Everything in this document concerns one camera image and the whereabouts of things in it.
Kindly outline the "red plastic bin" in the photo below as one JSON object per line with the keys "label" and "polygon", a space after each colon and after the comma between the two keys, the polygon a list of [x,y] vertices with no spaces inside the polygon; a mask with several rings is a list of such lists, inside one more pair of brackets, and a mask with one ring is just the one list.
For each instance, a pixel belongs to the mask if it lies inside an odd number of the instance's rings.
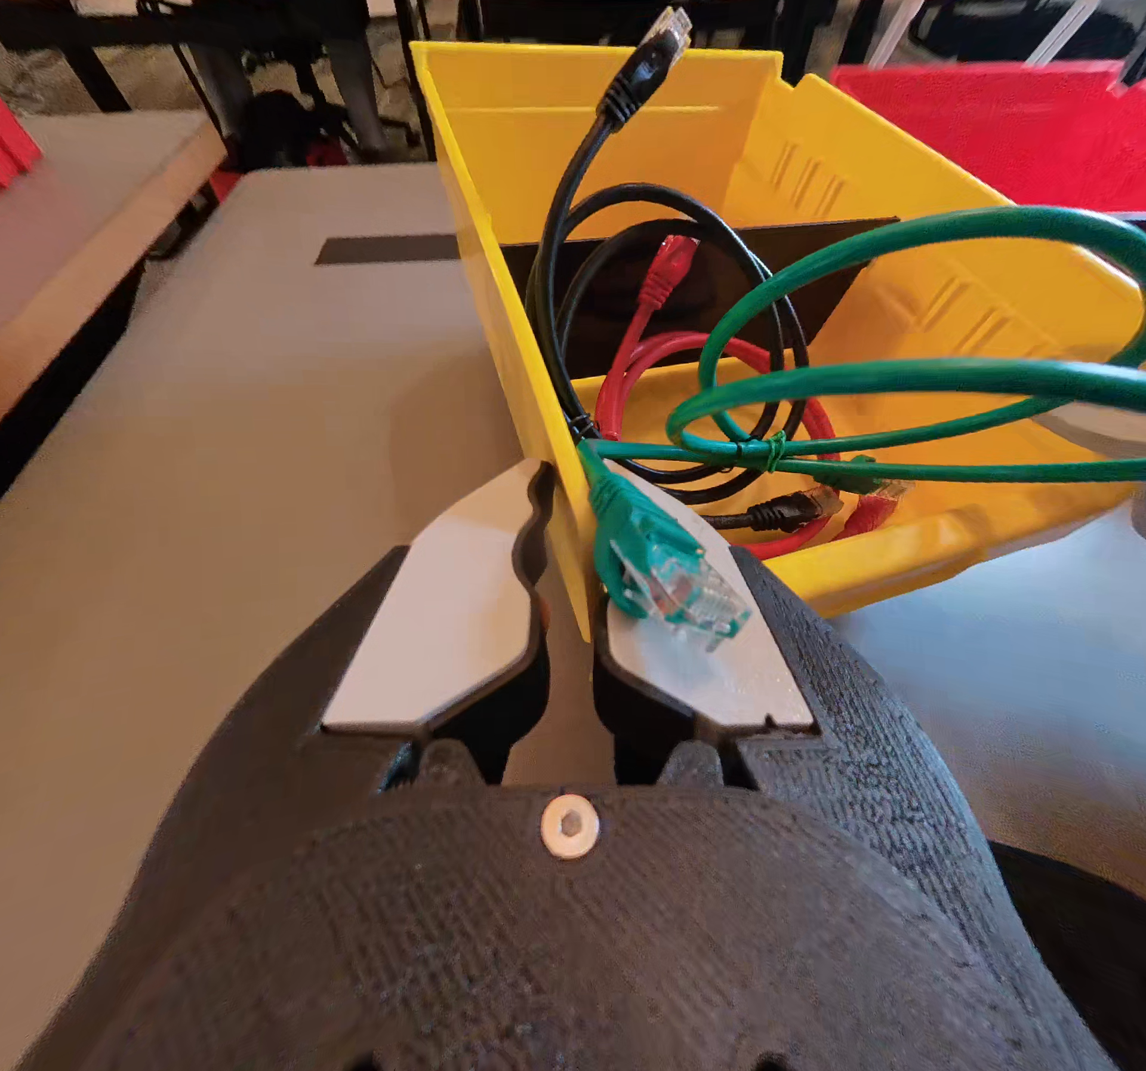
{"label": "red plastic bin", "polygon": [[1021,205],[1144,221],[1145,84],[1121,61],[841,66],[834,86]]}

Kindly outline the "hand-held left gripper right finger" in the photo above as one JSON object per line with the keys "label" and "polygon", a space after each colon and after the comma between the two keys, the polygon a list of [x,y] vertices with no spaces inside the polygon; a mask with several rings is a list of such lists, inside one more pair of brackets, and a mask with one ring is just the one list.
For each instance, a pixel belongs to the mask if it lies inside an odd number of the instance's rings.
{"label": "hand-held left gripper right finger", "polygon": [[712,653],[705,640],[654,619],[637,619],[610,603],[607,648],[621,670],[636,675],[694,714],[739,732],[774,726],[808,731],[813,714],[732,550],[691,508],[637,479],[647,494],[705,547],[706,560],[750,607],[740,633]]}

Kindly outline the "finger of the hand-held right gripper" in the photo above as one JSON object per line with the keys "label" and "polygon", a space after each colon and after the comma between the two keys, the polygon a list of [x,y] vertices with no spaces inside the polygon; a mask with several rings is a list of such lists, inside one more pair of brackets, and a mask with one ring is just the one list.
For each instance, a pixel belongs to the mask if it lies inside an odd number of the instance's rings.
{"label": "finger of the hand-held right gripper", "polygon": [[1034,422],[1109,460],[1145,458],[1145,414],[1137,411],[1071,402],[1035,416]]}

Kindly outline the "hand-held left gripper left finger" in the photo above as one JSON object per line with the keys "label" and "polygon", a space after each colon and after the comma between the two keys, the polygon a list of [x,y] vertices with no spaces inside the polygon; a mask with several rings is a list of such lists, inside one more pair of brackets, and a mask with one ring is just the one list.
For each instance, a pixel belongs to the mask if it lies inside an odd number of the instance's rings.
{"label": "hand-held left gripper left finger", "polygon": [[526,459],[409,547],[326,707],[345,735],[430,735],[521,676],[544,640],[552,465]]}

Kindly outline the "yellow plastic bin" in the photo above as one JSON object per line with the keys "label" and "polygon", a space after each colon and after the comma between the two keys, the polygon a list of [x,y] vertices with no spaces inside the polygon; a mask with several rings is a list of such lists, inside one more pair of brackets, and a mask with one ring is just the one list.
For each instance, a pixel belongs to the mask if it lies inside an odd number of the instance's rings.
{"label": "yellow plastic bin", "polygon": [[[535,246],[600,97],[631,51],[414,43],[462,261],[515,428],[565,489],[552,556],[583,639],[600,601],[595,517],[561,405],[504,256]],[[627,181],[681,190],[736,227],[900,218],[1004,205],[995,190],[823,79],[792,87],[777,52],[691,51],[605,146],[581,195]],[[947,356],[1102,362],[1139,330],[1124,274],[1082,249],[965,242],[856,277],[810,344],[817,366]],[[820,614],[845,614],[1072,532],[1132,485],[923,481],[881,530],[828,535],[770,563]]]}

